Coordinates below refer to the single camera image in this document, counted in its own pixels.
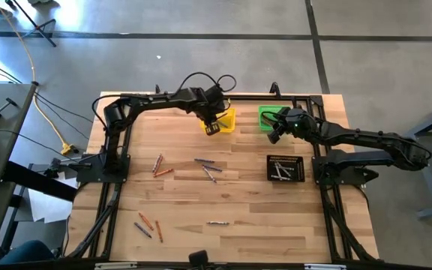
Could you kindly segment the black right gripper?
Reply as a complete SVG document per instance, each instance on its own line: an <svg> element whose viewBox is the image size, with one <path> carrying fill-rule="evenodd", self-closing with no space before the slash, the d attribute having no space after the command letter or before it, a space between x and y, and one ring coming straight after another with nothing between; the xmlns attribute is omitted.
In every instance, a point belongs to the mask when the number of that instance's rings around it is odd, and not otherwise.
<svg viewBox="0 0 432 270"><path fill-rule="evenodd" d="M274 124L268 139L275 144L283 134L292 134L295 138L305 140L316 130L316 120L300 108L282 107L278 112L269 112Z"/></svg>

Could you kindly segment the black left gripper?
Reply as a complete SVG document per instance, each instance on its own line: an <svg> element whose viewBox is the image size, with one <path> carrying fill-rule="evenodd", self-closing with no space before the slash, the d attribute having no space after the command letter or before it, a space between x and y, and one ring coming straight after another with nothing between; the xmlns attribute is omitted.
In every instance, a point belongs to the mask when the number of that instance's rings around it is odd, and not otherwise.
<svg viewBox="0 0 432 270"><path fill-rule="evenodd" d="M207 90L192 88L191 91L196 100L190 106L190 111L203 121L208 136L218 133L221 129L217 124L217 114L225 111L223 89L215 84Z"/></svg>

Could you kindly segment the yellow plastic basket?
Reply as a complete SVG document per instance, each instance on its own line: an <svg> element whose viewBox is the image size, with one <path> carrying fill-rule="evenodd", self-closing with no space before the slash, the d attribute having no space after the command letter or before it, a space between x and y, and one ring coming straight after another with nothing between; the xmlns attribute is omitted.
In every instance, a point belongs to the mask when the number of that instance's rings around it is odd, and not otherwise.
<svg viewBox="0 0 432 270"><path fill-rule="evenodd" d="M227 115L219 120L229 125L229 128L224 128L217 123L217 117L223 113L227 113ZM201 121L203 130L209 136L219 132L231 133L236 128L236 111L232 108L207 107L197 111L196 116Z"/></svg>

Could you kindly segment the green plastic basket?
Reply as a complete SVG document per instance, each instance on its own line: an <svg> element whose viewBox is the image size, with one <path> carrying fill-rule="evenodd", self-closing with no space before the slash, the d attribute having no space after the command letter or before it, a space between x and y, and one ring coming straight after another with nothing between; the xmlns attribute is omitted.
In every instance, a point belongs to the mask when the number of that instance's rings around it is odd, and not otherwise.
<svg viewBox="0 0 432 270"><path fill-rule="evenodd" d="M288 106L260 106L258 109L260 129L262 131L272 131L275 128L280 128L285 131L288 128L286 114L289 110Z"/></svg>

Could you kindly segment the black plastic basket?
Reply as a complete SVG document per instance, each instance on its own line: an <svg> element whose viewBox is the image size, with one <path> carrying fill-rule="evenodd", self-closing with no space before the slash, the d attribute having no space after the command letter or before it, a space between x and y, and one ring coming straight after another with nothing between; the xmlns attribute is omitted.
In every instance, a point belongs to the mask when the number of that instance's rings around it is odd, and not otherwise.
<svg viewBox="0 0 432 270"><path fill-rule="evenodd" d="M275 168L275 162L280 163L283 167L288 168L291 173L292 181L279 181L278 179L271 178L271 175L277 176L277 171ZM303 157L299 156L287 156L287 155L268 155L266 157L266 172L267 179L270 182L305 182L305 168ZM280 174L283 177L288 176L280 169Z"/></svg>

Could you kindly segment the black handheld device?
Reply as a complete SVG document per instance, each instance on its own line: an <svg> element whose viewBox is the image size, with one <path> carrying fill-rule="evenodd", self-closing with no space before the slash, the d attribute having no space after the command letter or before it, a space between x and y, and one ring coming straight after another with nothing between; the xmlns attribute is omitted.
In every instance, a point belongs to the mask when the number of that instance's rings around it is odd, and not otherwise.
<svg viewBox="0 0 432 270"><path fill-rule="evenodd" d="M190 253L188 259L191 267L196 270L206 270L206 267L209 265L209 258L206 250Z"/></svg>

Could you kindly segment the black crossbeam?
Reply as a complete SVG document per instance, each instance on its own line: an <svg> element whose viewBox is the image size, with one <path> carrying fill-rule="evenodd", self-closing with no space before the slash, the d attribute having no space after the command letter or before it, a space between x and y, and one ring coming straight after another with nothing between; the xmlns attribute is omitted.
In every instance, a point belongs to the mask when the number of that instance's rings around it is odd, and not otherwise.
<svg viewBox="0 0 432 270"><path fill-rule="evenodd" d="M38 172L32 171L12 161L7 162L1 180L3 182L13 182L68 202L73 202L77 195L77 189L75 187L41 175Z"/></svg>

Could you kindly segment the white paper sheet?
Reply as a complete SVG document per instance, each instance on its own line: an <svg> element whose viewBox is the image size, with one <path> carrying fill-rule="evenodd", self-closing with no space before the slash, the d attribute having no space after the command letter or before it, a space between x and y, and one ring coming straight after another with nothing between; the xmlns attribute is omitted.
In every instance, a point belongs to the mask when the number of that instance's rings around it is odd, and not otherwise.
<svg viewBox="0 0 432 270"><path fill-rule="evenodd" d="M29 189L29 202L33 221L45 224L66 220L72 210L73 203Z"/></svg>

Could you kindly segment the black tripod stand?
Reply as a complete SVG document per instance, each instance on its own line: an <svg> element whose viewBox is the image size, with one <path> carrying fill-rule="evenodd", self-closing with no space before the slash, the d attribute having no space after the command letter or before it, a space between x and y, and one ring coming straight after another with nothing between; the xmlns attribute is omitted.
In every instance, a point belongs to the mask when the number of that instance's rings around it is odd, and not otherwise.
<svg viewBox="0 0 432 270"><path fill-rule="evenodd" d="M31 23L33 26L32 30L26 32L22 38L28 38L33 34L38 33L42 38L47 40L52 47L57 47L56 43L52 40L53 33L46 31L46 27L53 24L56 24L56 19L50 19L42 24L37 24L23 9L23 7L17 2L17 0L4 0L4 2L9 5L11 8L21 11L25 18Z"/></svg>

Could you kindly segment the person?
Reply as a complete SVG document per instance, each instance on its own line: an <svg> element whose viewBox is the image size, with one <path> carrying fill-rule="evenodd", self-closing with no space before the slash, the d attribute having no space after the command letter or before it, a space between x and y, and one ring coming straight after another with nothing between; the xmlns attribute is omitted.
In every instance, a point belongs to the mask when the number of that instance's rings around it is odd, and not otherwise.
<svg viewBox="0 0 432 270"><path fill-rule="evenodd" d="M0 246L0 265L54 260L53 252L40 240L30 240L5 252Z"/></svg>

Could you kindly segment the black aluminium table frame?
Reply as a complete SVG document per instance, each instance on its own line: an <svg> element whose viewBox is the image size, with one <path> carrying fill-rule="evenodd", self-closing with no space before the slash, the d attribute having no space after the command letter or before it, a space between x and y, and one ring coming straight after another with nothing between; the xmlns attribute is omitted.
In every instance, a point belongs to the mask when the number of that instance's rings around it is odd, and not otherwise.
<svg viewBox="0 0 432 270"><path fill-rule="evenodd" d="M289 136L271 144L260 129L259 107L288 106L291 96L233 93L230 100L235 110L231 133L207 136L199 120L180 109L147 111L137 118L127 149L127 180L118 190L114 213L84 258L183 262L189 254L206 250L210 260L223 263L327 263L332 251L342 257L349 253L341 233L326 229L321 193L311 168L316 149ZM155 178L152 168L160 153L163 160L158 172L174 171ZM303 157L305 182L269 181L268 155ZM206 175L203 164L223 170L208 169L217 183ZM138 212L149 219L154 231ZM207 221L230 225L208 225Z"/></svg>

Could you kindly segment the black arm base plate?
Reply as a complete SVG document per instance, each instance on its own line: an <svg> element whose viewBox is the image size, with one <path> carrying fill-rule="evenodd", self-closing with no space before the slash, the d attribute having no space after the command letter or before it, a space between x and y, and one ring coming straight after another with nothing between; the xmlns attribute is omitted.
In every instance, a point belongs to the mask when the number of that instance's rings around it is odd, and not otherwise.
<svg viewBox="0 0 432 270"><path fill-rule="evenodd" d="M103 153L85 154L79 161L83 168L78 169L76 180L81 183L123 183L128 178L130 161L131 156L124 154L116 158L115 165L111 165Z"/></svg>
<svg viewBox="0 0 432 270"><path fill-rule="evenodd" d="M338 168L326 156L311 161L314 181L318 185L365 185L379 177L379 173L364 166L349 165Z"/></svg>

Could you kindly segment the silver edge bracket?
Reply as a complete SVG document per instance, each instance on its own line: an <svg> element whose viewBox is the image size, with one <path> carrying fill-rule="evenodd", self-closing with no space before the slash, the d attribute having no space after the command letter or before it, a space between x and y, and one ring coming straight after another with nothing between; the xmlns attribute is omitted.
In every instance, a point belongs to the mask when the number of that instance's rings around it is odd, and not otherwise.
<svg viewBox="0 0 432 270"><path fill-rule="evenodd" d="M304 270L347 270L347 267L338 264L307 263L304 264Z"/></svg>
<svg viewBox="0 0 432 270"><path fill-rule="evenodd" d="M138 269L136 262L101 262L96 263L94 270L133 270Z"/></svg>

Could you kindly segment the black clamp mount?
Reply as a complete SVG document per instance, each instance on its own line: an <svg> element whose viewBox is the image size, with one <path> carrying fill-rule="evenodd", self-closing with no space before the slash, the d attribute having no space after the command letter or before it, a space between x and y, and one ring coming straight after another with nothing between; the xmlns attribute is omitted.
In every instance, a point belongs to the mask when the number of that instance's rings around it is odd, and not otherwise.
<svg viewBox="0 0 432 270"><path fill-rule="evenodd" d="M80 170L91 169L92 165L90 163L81 162L62 164L61 160L53 158L49 166L43 171L43 174L51 179L57 179L62 168L68 168L78 172Z"/></svg>

